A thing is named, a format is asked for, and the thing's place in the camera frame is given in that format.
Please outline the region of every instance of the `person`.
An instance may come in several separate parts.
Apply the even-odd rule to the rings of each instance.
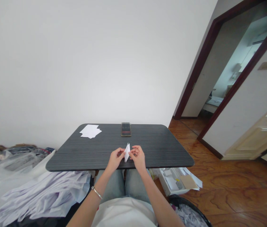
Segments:
[[[136,169],[127,170],[124,185],[122,170],[117,170],[125,149],[111,153],[104,171],[99,171],[91,190],[67,227],[82,226],[184,226],[153,182],[140,146],[133,146],[130,159]]]

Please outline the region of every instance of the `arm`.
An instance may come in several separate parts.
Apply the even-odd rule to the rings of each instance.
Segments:
[[[133,146],[133,149],[130,151],[129,155],[130,159],[134,161],[134,165],[142,178],[159,226],[185,227],[180,217],[173,210],[173,208],[157,188],[156,184],[153,182],[152,178],[149,176],[146,170],[145,155],[142,148],[140,146]]]
[[[102,196],[104,194],[106,185],[109,178],[113,172],[118,168],[120,161],[124,158],[125,149],[118,148],[117,150],[111,153],[108,165],[95,184],[96,191]],[[97,209],[99,207],[101,199],[99,196],[92,190],[86,199],[83,201],[79,209],[76,211],[74,216],[71,218],[70,222],[67,224],[67,227],[85,227],[91,226],[96,215]]]

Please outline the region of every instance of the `dark wooden door frame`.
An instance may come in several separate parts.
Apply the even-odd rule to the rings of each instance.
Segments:
[[[197,137],[198,140],[201,140],[206,132],[209,130],[209,128],[212,126],[212,124],[215,122],[215,120],[218,118],[220,113],[223,111],[223,109],[226,107],[226,105],[229,103],[229,101],[232,99],[234,94],[237,92],[237,90],[240,88],[242,83],[245,81],[245,79],[248,77],[248,75],[251,73],[251,71],[254,69],[255,65],[258,63],[258,61],[261,59],[261,57],[264,55],[264,53],[267,51],[267,37],[262,42],[258,50],[255,52],[249,63],[246,65],[245,69],[242,71],[240,76],[237,78],[236,82],[232,86],[232,88],[229,90],[228,94],[224,98],[224,100],[221,102],[219,107],[214,112],[213,116],[210,118],[208,124],[203,128],[199,136]]]
[[[244,13],[245,11],[251,9],[252,7],[260,4],[264,0],[243,0],[233,8],[229,9],[227,12],[223,13],[219,17],[215,18],[212,21],[211,27],[208,31],[206,39],[204,41],[203,47],[200,51],[196,64],[192,70],[191,76],[187,83],[186,89],[183,93],[182,99],[178,106],[178,109],[174,115],[174,119],[179,120],[182,116],[182,113],[186,107],[186,104],[190,98],[190,95],[193,90],[193,85],[196,83],[197,79],[200,76],[200,73],[204,67],[204,64],[208,58],[208,55],[212,49],[212,46],[215,42],[216,37],[219,34],[219,31],[226,21],[231,20],[232,18]]]
[[[196,83],[204,64],[208,58],[208,55],[211,51],[211,48],[215,42],[216,37],[219,34],[219,31],[223,25],[228,20],[231,20],[232,18],[236,17],[237,15],[240,15],[241,13],[251,9],[252,7],[262,3],[264,0],[243,0],[239,4],[237,4],[235,7],[229,9],[227,12],[223,13],[219,17],[213,20],[212,25],[209,29],[209,32],[207,34],[207,37],[204,41],[203,47],[200,51],[199,57],[196,61],[196,64],[193,68],[193,71],[191,73],[191,77],[188,81],[187,87],[184,91],[183,97],[180,101],[180,104],[178,106],[178,109],[176,111],[176,114],[174,116],[174,119],[179,120],[181,118],[181,115],[185,109],[185,106],[189,100],[189,97],[192,93],[193,84]],[[247,64],[243,72],[240,74],[232,88],[229,90],[227,96],[224,98],[224,100],[221,102],[220,106],[217,108],[213,116],[211,117],[208,124],[204,127],[202,132],[198,136],[198,140],[202,140],[206,132],[209,130],[209,128],[212,126],[214,121],[218,118],[220,113],[223,111],[225,106],[229,103],[230,99],[234,96],[234,94],[237,92],[241,84],[245,81],[249,73],[253,70],[255,65],[258,63],[259,59],[263,56],[263,54],[267,50],[267,37],[264,40],[264,42],[261,44],[259,49],[256,51],[256,53],[251,58],[250,62]]]

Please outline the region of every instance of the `cream door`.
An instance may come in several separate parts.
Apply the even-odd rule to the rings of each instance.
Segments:
[[[225,153],[223,160],[255,159],[267,149],[267,114]]]

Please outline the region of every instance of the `wrist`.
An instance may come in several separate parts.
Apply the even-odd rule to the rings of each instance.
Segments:
[[[148,171],[147,171],[146,168],[143,169],[143,170],[140,170],[140,171],[138,171],[138,172],[139,172],[141,178],[145,178],[145,177],[148,177],[148,176],[149,176]]]
[[[114,173],[114,170],[112,170],[110,168],[106,168],[104,170],[104,173],[103,174],[105,174],[108,178],[110,178],[113,173]]]

